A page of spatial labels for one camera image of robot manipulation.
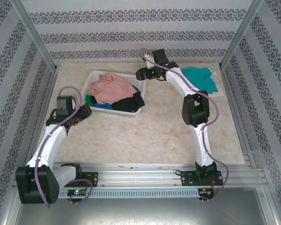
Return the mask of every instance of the enclosure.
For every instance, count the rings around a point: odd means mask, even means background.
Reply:
[[[90,199],[67,204],[60,188],[50,210],[21,204],[15,171],[40,144],[59,90],[81,91],[92,71],[134,75],[146,66],[141,48],[210,69],[220,116],[209,141],[230,171],[221,194],[201,203],[197,187],[181,185],[174,172],[196,161],[183,98],[146,80],[139,114],[93,111],[58,150],[53,170],[98,172]],[[281,224],[281,0],[0,0],[0,224],[44,222]]]

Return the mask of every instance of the white plastic basket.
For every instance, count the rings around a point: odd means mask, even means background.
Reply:
[[[82,100],[83,104],[85,104],[85,96],[89,90],[89,83],[96,83],[99,81],[99,75],[105,75],[105,73],[113,73],[119,76],[124,77],[126,80],[130,82],[133,86],[137,87],[140,90],[140,95],[143,100],[145,100],[145,93],[146,93],[146,80],[144,81],[139,81],[136,79],[135,75],[130,75],[130,74],[120,74],[120,73],[114,73],[114,72],[108,72],[108,71],[92,71],[89,76],[87,77],[84,86],[81,91],[82,95]],[[101,108],[96,108],[96,107],[91,107],[92,111],[97,111],[97,112],[104,112],[104,113],[112,113],[112,114],[117,114],[117,115],[123,115],[123,116],[130,116],[134,117],[137,114],[141,112],[141,108],[138,109],[136,112],[123,112],[123,111],[117,111],[117,110],[110,110],[110,109],[101,109]]]

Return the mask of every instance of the teal cloth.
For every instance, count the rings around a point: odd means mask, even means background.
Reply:
[[[199,90],[205,90],[208,94],[218,92],[214,81],[211,79],[211,71],[208,68],[188,68],[181,70],[183,75]]]

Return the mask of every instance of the beige floor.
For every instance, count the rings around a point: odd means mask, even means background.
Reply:
[[[219,88],[224,90],[216,63],[180,63],[181,68],[211,68]],[[66,63],[62,64],[47,117],[56,106],[60,88],[73,85],[82,89],[93,70],[134,74],[145,63]],[[208,128],[213,156],[227,164],[244,164],[234,122],[224,91],[211,95],[220,108],[218,121]],[[70,128],[56,162],[184,164],[195,162],[192,131],[181,117],[183,98],[168,82],[147,81],[145,103],[134,118],[93,112]],[[210,106],[210,120],[215,109]]]

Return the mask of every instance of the purple wire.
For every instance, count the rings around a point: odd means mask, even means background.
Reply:
[[[205,94],[203,94],[203,93],[201,93],[201,92],[199,92],[199,91],[193,89],[193,88],[188,84],[188,82],[184,79],[184,77],[181,76],[181,74],[179,74],[178,72],[176,72],[176,71],[174,71],[174,70],[172,70],[172,69],[169,69],[169,68],[160,66],[160,65],[158,65],[158,64],[156,64],[156,63],[154,63],[154,62],[152,62],[151,60],[148,60],[148,59],[146,58],[146,56],[145,56],[145,53],[148,53],[148,49],[146,49],[146,48],[140,49],[140,56],[141,56],[145,61],[151,63],[151,64],[154,65],[154,66],[157,66],[157,67],[159,67],[159,68],[165,69],[165,70],[167,70],[167,71],[170,71],[170,72],[172,72],[172,73],[178,75],[178,76],[183,80],[183,82],[188,86],[188,88],[189,88],[190,90],[192,90],[193,92],[195,92],[195,93],[197,93],[197,94],[199,94],[199,95],[201,95],[201,96],[207,98],[207,99],[208,99],[209,101],[211,101],[212,104],[215,106],[216,116],[215,116],[214,120],[211,121],[210,123],[205,124],[205,125],[202,127],[203,145],[204,145],[204,148],[205,148],[205,152],[208,154],[208,156],[209,156],[212,160],[214,160],[215,162],[217,162],[217,163],[223,165],[223,166],[226,168],[227,175],[226,175],[226,178],[225,178],[225,180],[224,180],[224,182],[223,182],[223,185],[222,185],[222,187],[220,188],[220,190],[218,191],[218,193],[217,193],[212,199],[209,200],[209,201],[212,201],[212,200],[214,200],[214,199],[221,193],[221,191],[223,190],[224,186],[226,185],[227,180],[228,180],[228,177],[229,177],[229,168],[227,167],[227,165],[224,164],[223,162],[221,162],[221,161],[215,159],[215,158],[208,152],[207,146],[206,146],[206,143],[205,143],[205,133],[204,133],[204,129],[205,129],[207,126],[212,125],[212,124],[214,124],[214,123],[217,121],[217,119],[219,118],[219,115],[220,115],[219,107],[217,106],[217,104],[215,103],[215,101],[214,101],[211,97],[209,97],[208,95],[205,95]]]
[[[63,121],[61,121],[61,122],[60,122],[55,128],[53,128],[52,131],[46,136],[46,138],[44,139],[44,141],[43,141],[43,143],[42,143],[42,145],[41,145],[41,147],[40,147],[40,150],[39,150],[39,152],[38,152],[38,154],[37,154],[36,165],[35,165],[35,168],[34,168],[34,177],[35,177],[35,179],[36,179],[37,188],[38,188],[38,191],[39,191],[39,193],[40,193],[40,195],[41,195],[41,197],[42,197],[42,200],[44,201],[44,203],[45,203],[45,205],[46,205],[47,208],[50,208],[50,204],[48,203],[48,201],[47,201],[47,199],[46,199],[46,197],[45,197],[45,195],[44,195],[44,192],[43,192],[43,190],[42,190],[42,187],[41,187],[41,184],[40,184],[40,182],[39,182],[38,175],[37,175],[38,163],[39,163],[39,161],[40,161],[40,157],[41,157],[41,155],[42,155],[42,151],[43,151],[43,149],[44,149],[44,146],[45,146],[46,142],[47,142],[48,139],[51,137],[51,135],[53,134],[53,132],[54,132],[58,127],[62,126],[64,123],[66,123],[66,122],[67,122],[69,119],[71,119],[73,116],[75,116],[75,114],[79,111],[79,108],[80,108],[80,106],[81,106],[81,104],[82,104],[82,96],[81,96],[81,93],[80,93],[80,91],[79,91],[77,88],[75,88],[75,87],[72,87],[72,86],[65,86],[65,87],[63,87],[62,89],[60,89],[60,91],[59,91],[59,93],[58,93],[58,96],[60,96],[61,92],[62,92],[64,89],[67,89],[67,88],[72,88],[72,89],[74,89],[75,91],[78,92],[79,98],[80,98],[79,104],[78,104],[76,110],[75,110],[70,116],[68,116],[68,117],[65,118]],[[72,181],[70,181],[69,183],[73,183],[73,182],[76,182],[76,181],[85,181],[85,182],[89,182],[89,183],[91,184],[91,182],[90,182],[89,180],[87,180],[87,179],[72,180]]]
[[[76,180],[72,180],[72,181],[68,182],[67,184],[71,184],[71,183],[78,182],[78,181],[85,181],[85,182],[89,183],[89,184],[90,184],[90,191],[89,191],[89,193],[88,193],[84,198],[82,198],[79,202],[75,202],[76,205],[80,204],[81,202],[84,202],[84,201],[90,196],[90,194],[92,193],[92,190],[93,190],[93,184],[92,184],[92,182],[90,182],[90,180],[87,180],[87,179],[76,179]],[[73,203],[73,202],[72,202],[72,197],[73,197],[73,195],[70,196],[70,203],[71,203],[71,204]]]

